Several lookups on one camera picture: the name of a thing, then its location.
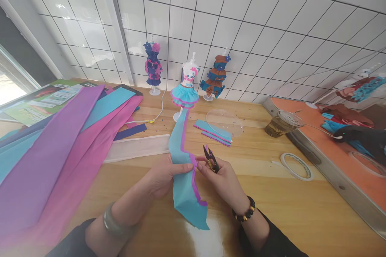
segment beaded bracelet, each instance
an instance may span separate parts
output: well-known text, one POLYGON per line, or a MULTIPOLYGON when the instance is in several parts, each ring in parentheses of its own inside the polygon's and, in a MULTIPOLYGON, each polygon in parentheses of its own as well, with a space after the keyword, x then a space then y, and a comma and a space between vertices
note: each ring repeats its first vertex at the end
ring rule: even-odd
POLYGON ((247 196, 249 201, 250 201, 250 207, 248 209, 248 211, 245 213, 245 215, 243 216, 237 216, 236 215, 236 212, 232 209, 232 214, 233 214, 233 217, 235 217, 235 219, 239 222, 244 222, 244 221, 248 221, 248 219, 250 219, 250 217, 253 215, 253 212, 256 208, 255 206, 255 201, 250 197, 250 196, 247 196))

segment roll of tape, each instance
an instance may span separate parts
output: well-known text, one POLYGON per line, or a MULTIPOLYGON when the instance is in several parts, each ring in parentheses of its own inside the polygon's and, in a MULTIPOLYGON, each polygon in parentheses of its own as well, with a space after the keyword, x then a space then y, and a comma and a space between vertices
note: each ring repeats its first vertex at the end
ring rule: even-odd
POLYGON ((284 153, 280 156, 280 160, 281 160, 281 163, 279 162, 276 162, 276 161, 272 161, 275 165, 278 165, 280 167, 283 167, 285 170, 287 170, 291 175, 293 175, 295 178, 297 179, 300 179, 302 181, 312 181, 314 179, 314 174, 313 172, 311 171, 310 167, 301 159, 299 158, 298 156, 295 156, 294 154, 291 154, 291 153, 284 153), (285 157, 286 156, 289 156, 291 158, 293 158, 294 160, 296 160, 298 163, 300 163, 303 168, 305 169, 306 173, 307 173, 307 177, 304 178, 300 175, 298 175, 297 173, 295 173, 288 165, 287 165, 287 162, 285 161, 285 157))
POLYGON ((377 176, 377 177, 383 177, 383 178, 386 177, 386 169, 385 169, 383 166, 381 166, 380 164, 378 164, 378 163, 377 163, 375 160, 373 160, 372 158, 370 158, 370 157, 368 157, 368 156, 366 156, 366 155, 364 155, 364 154, 362 154, 362 153, 360 153, 360 152, 356 152, 356 151, 349 152, 349 156, 352 157, 353 159, 355 159, 358 163, 360 163, 360 164, 364 167, 364 169, 365 169, 366 171, 368 171, 369 173, 371 173, 371 174, 373 174, 373 175, 375 175, 375 176, 377 176), (370 162, 370 164, 372 164, 374 167, 376 167, 377 170, 378 170, 380 173, 374 172, 372 169, 366 167, 360 160, 358 160, 358 159, 356 158, 356 155, 357 155, 357 156, 360 156, 360 157, 362 157, 362 158, 364 158, 364 159, 366 159, 366 160, 368 160, 368 161, 370 162))

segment left hand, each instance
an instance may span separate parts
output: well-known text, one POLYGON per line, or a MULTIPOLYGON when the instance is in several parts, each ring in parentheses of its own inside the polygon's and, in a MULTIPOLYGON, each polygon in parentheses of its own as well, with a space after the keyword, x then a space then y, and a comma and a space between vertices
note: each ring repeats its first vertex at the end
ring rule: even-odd
POLYGON ((173 176, 187 173, 193 169, 193 164, 173 164, 172 157, 168 154, 142 178, 143 183, 150 190, 155 199, 162 198, 169 191, 173 183, 173 176))

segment black sleeve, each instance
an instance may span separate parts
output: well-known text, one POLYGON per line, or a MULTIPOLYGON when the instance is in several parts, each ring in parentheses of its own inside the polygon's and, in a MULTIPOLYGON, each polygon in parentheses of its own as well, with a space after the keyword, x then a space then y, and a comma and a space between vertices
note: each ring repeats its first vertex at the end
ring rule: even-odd
POLYGON ((244 256, 246 257, 308 257, 307 254, 300 251, 263 213, 263 217, 269 224, 268 239, 256 252, 242 226, 239 229, 239 240, 244 256))
POLYGON ((97 257, 86 244, 86 228, 95 220, 84 221, 75 227, 54 249, 45 257, 97 257))

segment thread snips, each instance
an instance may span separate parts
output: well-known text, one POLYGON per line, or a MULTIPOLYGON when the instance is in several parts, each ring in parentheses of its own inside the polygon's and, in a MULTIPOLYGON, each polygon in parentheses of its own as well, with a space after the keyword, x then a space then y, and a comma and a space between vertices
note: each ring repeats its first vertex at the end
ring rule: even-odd
POLYGON ((212 151, 208 148, 208 145, 206 145, 206 148, 204 145, 203 145, 203 147, 204 147, 204 154, 206 157, 206 161, 208 162, 210 169, 212 171, 214 171, 215 173, 218 173, 220 168, 218 167, 216 158, 214 157, 212 151))

